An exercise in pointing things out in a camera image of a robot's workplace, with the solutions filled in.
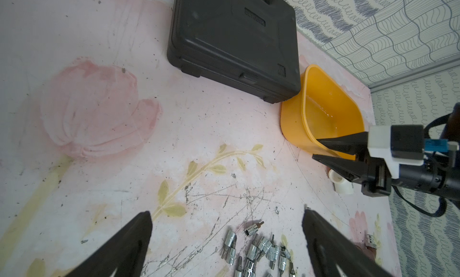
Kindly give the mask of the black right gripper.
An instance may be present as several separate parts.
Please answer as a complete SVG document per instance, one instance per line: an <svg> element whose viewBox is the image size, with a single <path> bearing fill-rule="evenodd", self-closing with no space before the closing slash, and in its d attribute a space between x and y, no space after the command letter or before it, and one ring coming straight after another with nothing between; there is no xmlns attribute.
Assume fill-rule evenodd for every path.
<svg viewBox="0 0 460 277"><path fill-rule="evenodd" d="M391 174L384 159L371 157L367 151L368 132L317 141L333 151L359 154L359 161L314 154L312 158L315 161L334 170L349 182L361 184L361 192L368 197L388 197L391 194Z"/></svg>

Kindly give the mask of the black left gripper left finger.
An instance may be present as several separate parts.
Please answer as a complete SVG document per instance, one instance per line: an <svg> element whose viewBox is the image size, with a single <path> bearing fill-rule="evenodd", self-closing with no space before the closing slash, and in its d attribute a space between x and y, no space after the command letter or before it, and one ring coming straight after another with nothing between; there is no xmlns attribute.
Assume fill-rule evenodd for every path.
<svg viewBox="0 0 460 277"><path fill-rule="evenodd" d="M150 212L140 212L68 276L139 277L152 228Z"/></svg>

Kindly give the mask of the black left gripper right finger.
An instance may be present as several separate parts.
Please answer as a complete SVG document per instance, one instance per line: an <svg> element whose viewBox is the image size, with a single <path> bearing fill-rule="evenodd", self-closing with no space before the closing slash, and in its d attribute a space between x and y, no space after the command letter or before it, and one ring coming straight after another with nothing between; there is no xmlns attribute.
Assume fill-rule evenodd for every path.
<svg viewBox="0 0 460 277"><path fill-rule="evenodd" d="M317 277L391 277L316 211L304 211L302 228Z"/></svg>

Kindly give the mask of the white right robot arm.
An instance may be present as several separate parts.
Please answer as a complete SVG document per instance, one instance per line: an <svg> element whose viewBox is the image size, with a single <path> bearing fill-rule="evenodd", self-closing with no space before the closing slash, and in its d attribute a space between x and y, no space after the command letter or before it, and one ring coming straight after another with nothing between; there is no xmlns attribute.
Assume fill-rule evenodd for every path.
<svg viewBox="0 0 460 277"><path fill-rule="evenodd" d="M353 160L314 154L312 158L345 180L361 185L369 197L386 197L400 188L439 197L438 218L451 201L460 205L460 106L430 124L372 126L368 131L321 139L328 149L353 155Z"/></svg>

